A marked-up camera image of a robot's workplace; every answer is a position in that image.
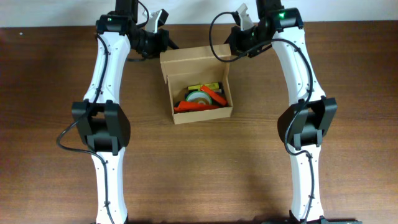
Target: black bracket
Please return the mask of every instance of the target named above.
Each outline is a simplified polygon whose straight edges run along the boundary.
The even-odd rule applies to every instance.
[[[304,222],[303,220],[298,221],[292,211],[289,211],[289,219],[283,222],[262,222],[261,224],[362,224],[361,221],[356,221],[355,219],[350,220],[335,220],[335,221],[328,221],[325,217],[321,216],[318,220]]]
[[[280,140],[284,142],[285,133],[296,111],[302,102],[290,106],[278,119],[278,133]],[[337,110],[334,98],[326,99],[324,96],[320,101],[314,101],[307,105],[296,117],[287,137],[287,142],[296,150],[302,146],[316,144],[319,147],[323,137],[328,132],[331,121]]]
[[[261,42],[272,40],[275,32],[283,32],[285,28],[298,27],[303,29],[304,27],[298,9],[285,9],[280,0],[257,0],[256,2],[260,18],[258,26],[244,31],[241,31],[240,27],[233,27],[225,42],[225,44],[229,44],[233,55],[240,55]],[[235,23],[239,25],[239,16],[233,14],[233,18]],[[263,49],[263,46],[260,46],[250,51],[248,56],[255,57],[267,49]]]
[[[130,141],[130,122],[127,116],[120,105],[111,100],[95,105],[85,100],[73,103],[73,119],[76,121],[88,110],[91,110],[89,115],[77,124],[81,141],[96,152],[112,152],[117,156],[120,149],[126,147]]]
[[[117,32],[119,35],[126,35],[131,48],[141,54],[143,59],[159,57],[161,52],[167,50],[167,47],[178,49],[178,46],[170,39],[167,30],[159,29],[157,33],[152,33],[140,28],[136,24],[137,8],[137,0],[116,0],[115,11],[102,15],[96,21],[97,33]],[[168,17],[168,12],[162,9],[158,27],[163,26]]]

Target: box flap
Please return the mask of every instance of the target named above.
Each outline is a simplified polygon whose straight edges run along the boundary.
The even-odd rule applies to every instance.
[[[229,118],[231,117],[232,109],[232,107],[225,107],[215,110],[173,114],[174,124],[185,124],[197,121],[208,121],[211,119]]]
[[[214,45],[213,48],[220,58],[229,59],[231,57],[229,44]],[[210,46],[168,50],[160,54],[160,64],[166,83],[167,77],[171,75],[225,68],[225,63],[217,60]]]

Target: white wall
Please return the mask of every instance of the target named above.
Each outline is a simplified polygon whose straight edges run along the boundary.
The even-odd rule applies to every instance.
[[[115,0],[0,0],[0,27],[93,26],[114,9]],[[209,24],[223,11],[249,7],[258,21],[256,0],[142,0],[151,11],[164,8],[168,24]],[[398,20],[398,0],[282,0],[297,7],[304,21]],[[232,23],[230,16],[219,23]]]

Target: black joint motor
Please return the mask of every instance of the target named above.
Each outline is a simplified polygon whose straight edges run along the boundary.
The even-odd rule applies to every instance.
[[[302,103],[290,106],[278,119],[278,133],[282,142],[285,141],[286,130]],[[336,110],[337,104],[334,98],[323,97],[320,101],[310,102],[294,119],[287,142],[296,150],[312,144],[319,147],[329,130]]]
[[[284,220],[282,222],[262,222],[261,224],[363,224],[360,221],[356,221],[355,219],[352,219],[350,221],[343,221],[343,220],[334,220],[334,221],[328,221],[324,216],[320,216],[318,220],[310,221],[310,222],[305,222],[304,220],[297,220],[292,211],[289,211],[289,219]]]
[[[83,144],[96,152],[109,151],[117,156],[122,147],[129,144],[131,132],[130,122],[120,105],[112,101],[94,105],[88,100],[73,103],[72,116],[75,121],[87,112],[89,115],[77,124]]]

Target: yellow object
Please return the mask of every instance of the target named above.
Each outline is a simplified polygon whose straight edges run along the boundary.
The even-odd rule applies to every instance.
[[[189,86],[188,90],[199,90],[203,85],[195,85],[195,86]],[[220,86],[218,83],[209,83],[205,84],[209,89],[211,90],[218,90],[220,89]]]

